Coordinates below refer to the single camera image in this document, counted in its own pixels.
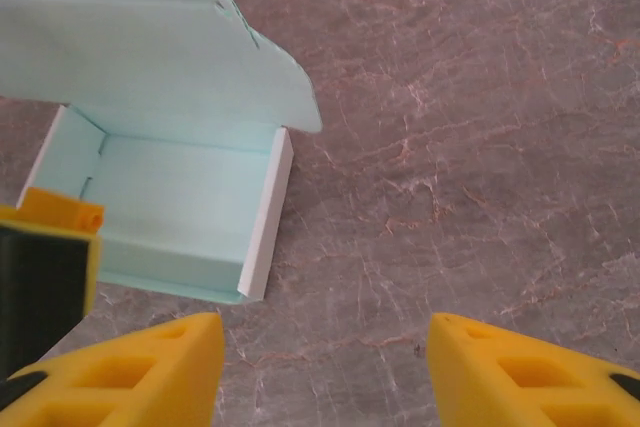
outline open box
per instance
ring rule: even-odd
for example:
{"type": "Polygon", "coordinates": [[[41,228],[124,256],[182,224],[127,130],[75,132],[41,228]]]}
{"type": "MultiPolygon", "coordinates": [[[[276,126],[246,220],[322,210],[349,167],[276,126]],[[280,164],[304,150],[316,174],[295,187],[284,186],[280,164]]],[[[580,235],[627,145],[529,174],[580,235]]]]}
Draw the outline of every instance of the open box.
{"type": "Polygon", "coordinates": [[[27,185],[106,207],[100,280],[264,297],[311,83],[232,0],[0,0],[0,95],[61,107],[27,185]]]}

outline light blue box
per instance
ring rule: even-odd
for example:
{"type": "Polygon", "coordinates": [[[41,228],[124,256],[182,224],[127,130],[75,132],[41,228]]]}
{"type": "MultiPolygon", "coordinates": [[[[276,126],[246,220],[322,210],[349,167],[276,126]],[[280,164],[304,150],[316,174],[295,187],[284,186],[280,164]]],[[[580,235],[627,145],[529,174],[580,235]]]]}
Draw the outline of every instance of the light blue box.
{"type": "Polygon", "coordinates": [[[105,205],[100,280],[264,297],[309,78],[233,0],[0,0],[0,95],[61,107],[27,185],[105,205]]]}

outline yellow plastic part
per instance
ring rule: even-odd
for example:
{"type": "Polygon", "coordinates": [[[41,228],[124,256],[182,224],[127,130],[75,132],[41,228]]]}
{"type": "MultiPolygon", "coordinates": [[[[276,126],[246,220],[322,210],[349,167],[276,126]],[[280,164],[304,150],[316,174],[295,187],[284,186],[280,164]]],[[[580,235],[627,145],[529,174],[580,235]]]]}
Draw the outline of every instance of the yellow plastic part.
{"type": "Polygon", "coordinates": [[[104,207],[29,187],[15,218],[22,222],[96,234],[104,222],[104,207]]]}
{"type": "Polygon", "coordinates": [[[84,315],[87,315],[91,312],[93,302],[96,297],[96,286],[98,281],[98,272],[100,270],[100,258],[102,255],[102,238],[94,234],[88,234],[80,231],[60,229],[19,221],[16,220],[17,212],[18,211],[12,207],[0,206],[0,227],[5,226],[34,234],[84,240],[89,243],[83,312],[84,315]]]}
{"type": "Polygon", "coordinates": [[[186,317],[22,369],[49,377],[0,425],[209,427],[223,361],[220,317],[186,317]]]}
{"type": "Polygon", "coordinates": [[[524,335],[436,314],[427,361],[442,427],[640,426],[639,374],[524,335]]]}

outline marble countertop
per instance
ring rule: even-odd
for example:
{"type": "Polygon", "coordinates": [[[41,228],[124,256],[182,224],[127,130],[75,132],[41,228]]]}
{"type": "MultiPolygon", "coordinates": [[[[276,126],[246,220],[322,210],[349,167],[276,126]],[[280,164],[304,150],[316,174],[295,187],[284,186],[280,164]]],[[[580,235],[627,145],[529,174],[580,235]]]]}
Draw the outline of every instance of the marble countertop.
{"type": "MultiPolygon", "coordinates": [[[[114,286],[55,352],[218,311],[215,425],[439,425],[433,312],[640,370],[640,0],[236,0],[309,72],[267,298],[114,286]]],[[[54,108],[0,100],[0,201],[54,108]]]]}

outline box flap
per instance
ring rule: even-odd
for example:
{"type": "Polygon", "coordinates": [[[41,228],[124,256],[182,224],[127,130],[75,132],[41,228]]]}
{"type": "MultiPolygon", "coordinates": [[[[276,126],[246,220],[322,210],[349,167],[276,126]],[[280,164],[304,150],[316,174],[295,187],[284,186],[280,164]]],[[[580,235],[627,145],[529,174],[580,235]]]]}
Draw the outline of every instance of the box flap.
{"type": "Polygon", "coordinates": [[[322,127],[302,68],[233,0],[0,0],[0,95],[71,103],[109,134],[174,141],[322,127]]]}

